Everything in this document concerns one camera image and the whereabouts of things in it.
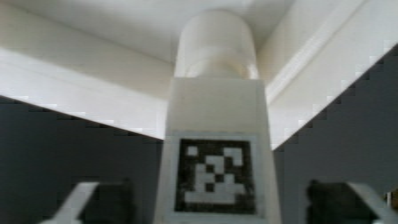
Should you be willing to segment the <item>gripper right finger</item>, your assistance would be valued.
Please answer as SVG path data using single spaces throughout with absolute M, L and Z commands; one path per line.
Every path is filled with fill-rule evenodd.
M 306 194 L 306 224 L 398 224 L 398 212 L 366 184 L 313 180 Z

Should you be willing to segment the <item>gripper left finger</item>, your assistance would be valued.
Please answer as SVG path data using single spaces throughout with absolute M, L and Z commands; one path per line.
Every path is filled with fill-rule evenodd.
M 80 182 L 50 219 L 39 224 L 132 224 L 132 182 Z

